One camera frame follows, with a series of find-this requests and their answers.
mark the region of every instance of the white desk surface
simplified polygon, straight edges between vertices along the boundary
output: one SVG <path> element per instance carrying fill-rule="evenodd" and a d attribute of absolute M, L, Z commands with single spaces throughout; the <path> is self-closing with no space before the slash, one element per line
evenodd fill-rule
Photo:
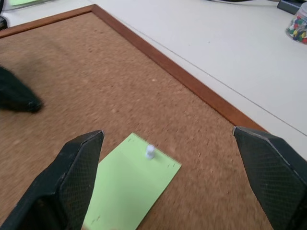
<path fill-rule="evenodd" d="M 98 4 L 307 159 L 307 46 L 276 2 L 55 0 L 3 15 L 10 26 Z"/>

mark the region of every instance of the push pin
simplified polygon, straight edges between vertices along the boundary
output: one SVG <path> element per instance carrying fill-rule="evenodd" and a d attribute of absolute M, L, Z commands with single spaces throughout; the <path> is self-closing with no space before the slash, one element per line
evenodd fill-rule
<path fill-rule="evenodd" d="M 154 158 L 154 150 L 155 147 L 153 145 L 148 145 L 146 147 L 146 158 L 151 160 L 152 158 Z"/>

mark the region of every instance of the container of push pins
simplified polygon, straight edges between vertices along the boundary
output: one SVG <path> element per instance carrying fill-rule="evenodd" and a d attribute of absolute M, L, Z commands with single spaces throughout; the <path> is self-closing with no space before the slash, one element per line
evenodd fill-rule
<path fill-rule="evenodd" d="M 151 160 L 155 155 L 155 147 L 153 145 L 147 145 L 146 147 L 146 158 Z"/>
<path fill-rule="evenodd" d="M 307 2 L 304 2 L 295 14 L 286 34 L 295 41 L 307 44 Z"/>

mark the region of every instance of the cork board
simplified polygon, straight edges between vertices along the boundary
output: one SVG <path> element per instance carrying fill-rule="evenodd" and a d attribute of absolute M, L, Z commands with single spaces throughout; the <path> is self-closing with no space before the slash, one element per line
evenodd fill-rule
<path fill-rule="evenodd" d="M 45 104 L 0 111 L 0 224 L 66 141 L 102 129 L 101 159 L 135 132 L 182 164 L 139 229 L 272 229 L 233 125 L 134 45 L 93 12 L 0 39 L 0 64 Z"/>

